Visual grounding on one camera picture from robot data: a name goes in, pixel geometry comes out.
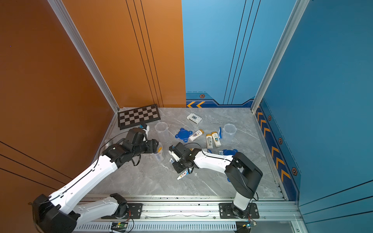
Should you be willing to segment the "toothpaste tube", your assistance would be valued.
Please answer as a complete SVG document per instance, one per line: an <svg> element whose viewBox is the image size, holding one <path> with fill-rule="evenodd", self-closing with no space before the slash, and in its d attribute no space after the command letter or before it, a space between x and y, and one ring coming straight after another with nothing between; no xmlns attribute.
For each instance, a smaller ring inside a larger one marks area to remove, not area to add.
<svg viewBox="0 0 373 233"><path fill-rule="evenodd" d="M184 178L185 176L189 175L190 172L191 172L190 169L185 170L184 172L182 172L182 173L177 177L177 180L180 180L180 179Z"/></svg>

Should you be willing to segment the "clear plastic cup front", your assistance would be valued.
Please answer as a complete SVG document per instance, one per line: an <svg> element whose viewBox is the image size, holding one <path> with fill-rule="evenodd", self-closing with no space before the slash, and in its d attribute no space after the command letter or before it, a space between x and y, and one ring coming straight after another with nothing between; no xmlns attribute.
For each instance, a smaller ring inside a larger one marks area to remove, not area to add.
<svg viewBox="0 0 373 233"><path fill-rule="evenodd" d="M164 155L163 155L163 146L162 146L162 151L160 153L157 152L158 148L162 146L161 143L158 144L158 147L156 149L156 152L155 153L152 153L151 156L152 158L155 160L155 161L158 161L158 162L162 162L164 161Z"/></svg>

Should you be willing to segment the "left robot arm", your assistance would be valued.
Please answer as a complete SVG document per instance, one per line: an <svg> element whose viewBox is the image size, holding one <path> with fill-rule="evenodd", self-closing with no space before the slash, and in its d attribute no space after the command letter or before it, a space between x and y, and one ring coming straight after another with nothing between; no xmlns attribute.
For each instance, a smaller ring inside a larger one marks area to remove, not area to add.
<svg viewBox="0 0 373 233"><path fill-rule="evenodd" d="M147 138L149 130L146 124L130 129L125 138L105 149L92 165L71 182L49 196L38 196L32 202L36 229L41 233L71 233L76 227L98 218L129 218L127 200L118 193L89 204L80 204L80 201L105 177L134 157L157 151L159 143Z"/></svg>

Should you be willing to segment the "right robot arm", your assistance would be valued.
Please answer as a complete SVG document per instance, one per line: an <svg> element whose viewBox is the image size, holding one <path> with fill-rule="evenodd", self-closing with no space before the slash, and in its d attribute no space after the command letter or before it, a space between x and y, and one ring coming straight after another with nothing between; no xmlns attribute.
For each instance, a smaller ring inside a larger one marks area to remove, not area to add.
<svg viewBox="0 0 373 233"><path fill-rule="evenodd" d="M236 195L229 210L235 218L250 217L252 200L263 177L263 172L243 153L224 156L212 154L203 149L190 149L182 143L169 147L173 157L174 169L185 175L194 169L212 170L225 174L236 190Z"/></svg>

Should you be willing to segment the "white bottle yellow cap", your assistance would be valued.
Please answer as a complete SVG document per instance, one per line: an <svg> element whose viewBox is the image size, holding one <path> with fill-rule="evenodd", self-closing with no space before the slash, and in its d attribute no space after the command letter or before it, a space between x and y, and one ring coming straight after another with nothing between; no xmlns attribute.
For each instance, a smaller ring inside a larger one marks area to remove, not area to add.
<svg viewBox="0 0 373 233"><path fill-rule="evenodd" d="M204 134L204 131L200 129L200 130L196 131L195 133L193 133L192 135L190 135L188 139L190 141L194 141L195 139L202 136L203 134Z"/></svg>

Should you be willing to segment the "clear cup back left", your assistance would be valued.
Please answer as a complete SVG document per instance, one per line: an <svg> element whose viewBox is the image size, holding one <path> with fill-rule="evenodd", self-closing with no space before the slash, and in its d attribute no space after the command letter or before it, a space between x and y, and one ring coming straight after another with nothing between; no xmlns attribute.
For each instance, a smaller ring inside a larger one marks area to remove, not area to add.
<svg viewBox="0 0 373 233"><path fill-rule="evenodd" d="M168 124L166 122L159 122L155 126L155 130L160 142L167 142L169 138Z"/></svg>

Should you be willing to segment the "white bottle upright left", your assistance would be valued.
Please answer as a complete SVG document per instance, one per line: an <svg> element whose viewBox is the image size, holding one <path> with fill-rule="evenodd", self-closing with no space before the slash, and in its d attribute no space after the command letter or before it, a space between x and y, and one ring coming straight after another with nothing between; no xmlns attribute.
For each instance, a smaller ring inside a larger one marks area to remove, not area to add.
<svg viewBox="0 0 373 233"><path fill-rule="evenodd" d="M206 142L207 142L207 149L208 150L213 149L213 137L211 134L206 135Z"/></svg>

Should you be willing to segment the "white bottle upright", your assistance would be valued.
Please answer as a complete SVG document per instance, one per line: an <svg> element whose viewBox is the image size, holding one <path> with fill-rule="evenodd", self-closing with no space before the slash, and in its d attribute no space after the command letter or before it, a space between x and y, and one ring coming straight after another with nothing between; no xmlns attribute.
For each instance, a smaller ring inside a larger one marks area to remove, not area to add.
<svg viewBox="0 0 373 233"><path fill-rule="evenodd" d="M213 149L213 137L211 134L206 135L206 142L207 142L207 149L208 150Z"/></svg>
<svg viewBox="0 0 373 233"><path fill-rule="evenodd" d="M216 147L221 147L219 134L217 132L212 132L211 135L212 135L213 142L214 142L215 146Z"/></svg>

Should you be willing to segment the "white bottle upright right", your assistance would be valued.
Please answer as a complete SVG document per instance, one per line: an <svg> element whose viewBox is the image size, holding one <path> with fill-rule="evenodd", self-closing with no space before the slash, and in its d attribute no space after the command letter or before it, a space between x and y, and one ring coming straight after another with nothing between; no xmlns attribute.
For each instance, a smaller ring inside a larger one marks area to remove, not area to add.
<svg viewBox="0 0 373 233"><path fill-rule="evenodd" d="M219 134L217 132L212 132L211 135L212 135L213 142L214 142L215 146L216 147L221 147Z"/></svg>

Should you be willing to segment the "left green circuit board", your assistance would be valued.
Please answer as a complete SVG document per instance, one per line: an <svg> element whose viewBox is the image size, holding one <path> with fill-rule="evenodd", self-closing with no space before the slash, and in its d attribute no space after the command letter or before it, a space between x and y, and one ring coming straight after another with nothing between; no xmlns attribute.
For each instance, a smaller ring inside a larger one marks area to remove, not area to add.
<svg viewBox="0 0 373 233"><path fill-rule="evenodd" d="M128 222L113 222L110 227L111 233L126 233L128 228Z"/></svg>

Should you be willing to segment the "green circuit board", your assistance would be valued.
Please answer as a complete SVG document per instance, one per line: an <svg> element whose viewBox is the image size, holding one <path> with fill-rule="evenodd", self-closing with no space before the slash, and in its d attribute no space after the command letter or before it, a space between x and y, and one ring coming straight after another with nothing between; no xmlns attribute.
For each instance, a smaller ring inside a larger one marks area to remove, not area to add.
<svg viewBox="0 0 373 233"><path fill-rule="evenodd" d="M235 233L250 233L253 227L256 227L257 223L255 221L236 221Z"/></svg>
<svg viewBox="0 0 373 233"><path fill-rule="evenodd" d="M113 222L110 227L111 233L126 233L128 228L128 222Z"/></svg>

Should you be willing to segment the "right green circuit board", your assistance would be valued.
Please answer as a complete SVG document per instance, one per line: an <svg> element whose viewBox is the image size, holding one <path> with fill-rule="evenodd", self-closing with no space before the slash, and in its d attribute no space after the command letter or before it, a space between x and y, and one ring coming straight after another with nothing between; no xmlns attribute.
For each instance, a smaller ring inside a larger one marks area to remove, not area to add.
<svg viewBox="0 0 373 233"><path fill-rule="evenodd" d="M250 233L253 227L256 227L257 223L255 221L236 221L235 233Z"/></svg>

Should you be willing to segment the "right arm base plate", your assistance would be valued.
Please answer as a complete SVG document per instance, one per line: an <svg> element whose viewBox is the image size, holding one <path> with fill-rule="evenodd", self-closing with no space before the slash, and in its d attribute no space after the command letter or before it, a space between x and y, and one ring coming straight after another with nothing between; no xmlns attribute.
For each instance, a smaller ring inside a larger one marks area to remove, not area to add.
<svg viewBox="0 0 373 233"><path fill-rule="evenodd" d="M239 209L233 203L220 203L219 212L222 219L260 218L258 207L255 203L249 203L245 210Z"/></svg>

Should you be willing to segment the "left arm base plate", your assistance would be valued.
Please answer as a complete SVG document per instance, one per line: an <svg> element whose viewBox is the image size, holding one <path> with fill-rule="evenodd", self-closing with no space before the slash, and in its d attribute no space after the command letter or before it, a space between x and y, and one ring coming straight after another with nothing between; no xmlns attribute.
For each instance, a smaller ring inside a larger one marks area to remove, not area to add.
<svg viewBox="0 0 373 233"><path fill-rule="evenodd" d="M103 216L101 219L140 219L142 214L143 204L142 203L128 203L120 204L114 214L110 216Z"/></svg>

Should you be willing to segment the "aluminium rail frame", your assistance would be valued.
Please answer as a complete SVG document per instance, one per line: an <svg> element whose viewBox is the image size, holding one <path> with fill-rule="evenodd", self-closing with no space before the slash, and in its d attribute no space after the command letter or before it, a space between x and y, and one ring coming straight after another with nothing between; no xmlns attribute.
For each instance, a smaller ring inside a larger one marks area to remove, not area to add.
<svg viewBox="0 0 373 233"><path fill-rule="evenodd" d="M77 233L110 233L113 222L128 222L126 233L235 233L236 221L255 221L251 233L308 232L295 202L282 198L252 200L259 219L222 219L219 204L232 197L216 196L126 196L128 203L142 203L140 219L96 219L78 226Z"/></svg>

